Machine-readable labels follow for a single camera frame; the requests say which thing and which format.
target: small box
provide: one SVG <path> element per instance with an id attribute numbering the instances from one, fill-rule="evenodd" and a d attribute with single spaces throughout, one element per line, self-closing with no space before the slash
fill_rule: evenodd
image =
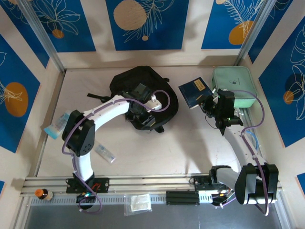
<path id="1" fill-rule="evenodd" d="M 228 91 L 244 90 L 257 96 L 249 69 L 242 66 L 219 66 L 213 71 L 212 88 L 227 89 Z M 248 93 L 236 92 L 234 107 L 247 108 L 256 101 Z"/>

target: wire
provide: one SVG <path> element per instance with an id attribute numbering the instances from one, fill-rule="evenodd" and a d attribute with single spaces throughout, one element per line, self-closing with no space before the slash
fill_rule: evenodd
<path id="1" fill-rule="evenodd" d="M 80 211 L 84 212 L 84 213 L 88 213 L 88 214 L 96 214 L 96 213 L 99 213 L 102 209 L 102 199 L 97 195 L 97 193 L 95 193 L 87 184 L 86 182 L 79 176 L 79 172 L 77 170 L 77 167 L 76 167 L 76 162 L 75 162 L 75 154 L 74 153 L 70 153 L 70 152 L 66 152 L 65 151 L 65 148 L 68 144 L 68 141 L 70 140 L 72 134 L 75 132 L 75 130 L 83 123 L 83 121 L 85 121 L 86 119 L 89 119 L 90 117 L 94 116 L 97 112 L 105 109 L 106 107 L 108 106 L 111 106 L 111 105 L 114 105 L 116 103 L 119 103 L 119 102 L 124 102 L 124 101 L 131 101 L 131 102 L 135 102 L 135 103 L 138 103 L 140 104 L 141 106 L 145 107 L 146 109 L 148 110 L 151 110 L 152 112 L 163 112 L 165 111 L 169 106 L 170 106 L 170 103 L 171 103 L 171 99 L 170 99 L 170 96 L 169 94 L 166 92 L 166 91 L 163 91 L 163 90 L 156 90 L 153 92 L 153 95 L 155 93 L 158 93 L 158 92 L 162 92 L 164 94 L 166 94 L 167 96 L 167 99 L 168 99 L 168 102 L 167 102 L 167 105 L 165 108 L 163 109 L 160 109 L 160 110 L 154 110 L 144 104 L 142 104 L 141 102 L 139 102 L 138 100 L 135 100 L 135 99 L 131 99 L 131 98 L 123 98 L 123 99 L 118 99 L 118 100 L 115 100 L 113 101 L 112 103 L 108 103 L 108 104 L 105 104 L 104 106 L 101 106 L 99 107 L 98 109 L 94 110 L 92 113 L 88 114 L 87 116 L 85 116 L 84 118 L 82 118 L 73 128 L 72 130 L 70 131 L 70 133 L 67 135 L 67 138 L 66 140 L 64 141 L 64 144 L 61 148 L 61 152 L 65 155 L 70 155 L 72 157 L 72 164 L 73 164 L 73 169 L 74 169 L 74 174 L 76 175 L 76 177 L 82 182 L 82 184 L 97 198 L 99 204 L 100 204 L 100 208 L 97 210 L 97 211 L 92 211 L 92 212 L 87 212 L 87 211 L 83 211 L 82 209 L 80 209 Z"/>
<path id="2" fill-rule="evenodd" d="M 214 197 L 212 197 L 212 198 L 213 198 L 213 199 L 214 199 L 214 198 L 225 198 L 225 199 L 224 199 L 223 201 L 221 201 L 221 202 L 218 202 L 218 201 L 213 200 L 213 203 L 222 204 L 222 203 L 228 201 L 234 194 L 235 194 L 234 192 L 233 192 L 233 193 L 229 192 L 229 193 L 225 196 L 223 193 L 219 193 L 217 196 L 214 196 Z"/>
<path id="3" fill-rule="evenodd" d="M 191 182 L 191 179 L 194 179 L 194 177 L 191 177 L 191 178 L 189 179 L 190 185 L 196 186 L 196 185 L 199 185 L 199 184 L 200 184 L 200 183 L 195 184 L 194 182 L 192 183 L 192 182 Z"/>
<path id="4" fill-rule="evenodd" d="M 257 149 L 257 148 L 258 148 L 258 139 L 257 139 L 256 135 L 253 134 L 253 133 L 252 133 L 251 131 L 249 131 L 249 130 L 246 130 L 246 132 L 249 133 L 250 135 L 252 135 L 252 137 L 255 139 L 255 142 L 256 142 L 255 149 Z"/>
<path id="5" fill-rule="evenodd" d="M 216 127 L 213 127 L 213 126 L 208 122 L 208 120 L 206 119 L 207 115 L 208 115 L 208 114 L 205 115 L 205 120 L 206 120 L 206 122 L 210 125 L 211 128 L 217 129 Z"/>
<path id="6" fill-rule="evenodd" d="M 265 119 L 265 110 L 264 110 L 264 106 L 263 106 L 263 103 L 260 101 L 260 99 L 253 93 L 251 92 L 248 92 L 248 91 L 244 91 L 244 90 L 234 90 L 232 92 L 244 92 L 244 93 L 248 93 L 250 94 L 251 96 L 253 96 L 260 104 L 261 108 L 262 108 L 262 113 L 263 113 L 263 116 L 262 116 L 262 120 L 259 124 L 257 125 L 253 125 L 253 126 L 249 126 L 249 127 L 245 127 L 242 131 L 241 131 L 241 137 L 244 141 L 244 143 L 247 145 L 247 147 L 249 148 L 252 156 L 253 156 L 253 159 L 255 160 L 257 166 L 258 166 L 258 169 L 260 171 L 260 174 L 261 174 L 261 177 L 262 177 L 262 182 L 263 182 L 263 189 L 264 189 L 264 197 L 265 197 L 265 211 L 263 211 L 261 209 L 260 206 L 258 206 L 257 204 L 255 205 L 265 216 L 267 216 L 269 214 L 269 203 L 268 203 L 268 190 L 267 190 L 267 183 L 266 183 L 266 179 L 265 179 L 265 176 L 264 176 L 264 171 L 263 171 L 263 168 L 259 162 L 259 160 L 257 159 L 257 156 L 255 155 L 255 152 L 253 151 L 253 149 L 251 148 L 250 144 L 248 143 L 248 141 L 246 140 L 246 138 L 244 137 L 244 133 L 246 130 L 249 130 L 249 129 L 253 129 L 253 128 L 256 128 L 256 127 L 259 127 L 263 122 L 264 122 L 264 119 Z"/>
<path id="7" fill-rule="evenodd" d="M 231 199 L 230 201 L 222 204 L 221 206 L 215 206 L 215 208 L 223 208 L 224 206 L 228 205 L 229 203 L 233 202 L 234 200 L 236 200 L 236 197 L 234 197 L 233 199 Z"/>

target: orange bottle cap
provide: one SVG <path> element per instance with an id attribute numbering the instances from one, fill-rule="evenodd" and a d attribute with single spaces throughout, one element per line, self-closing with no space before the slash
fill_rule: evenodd
<path id="1" fill-rule="evenodd" d="M 43 195 L 43 190 L 42 190 L 42 189 L 37 189 L 37 190 L 35 191 L 35 196 L 37 196 L 37 197 L 42 197 L 42 195 Z"/>

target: mint green pouch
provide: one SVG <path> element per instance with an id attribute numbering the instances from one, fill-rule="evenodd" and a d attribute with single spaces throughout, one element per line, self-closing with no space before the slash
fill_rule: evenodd
<path id="1" fill-rule="evenodd" d="M 257 96 L 257 90 L 253 83 L 250 71 L 242 66 L 219 66 L 213 71 L 212 88 L 227 89 L 228 91 L 244 90 Z M 236 92 L 234 107 L 247 108 L 256 101 L 248 93 Z"/>

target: plastic bag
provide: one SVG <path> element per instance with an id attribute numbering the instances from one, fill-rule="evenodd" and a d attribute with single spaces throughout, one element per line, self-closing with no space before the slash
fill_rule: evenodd
<path id="1" fill-rule="evenodd" d="M 152 211 L 151 198 L 149 194 L 124 196 L 124 216 L 132 216 Z"/>

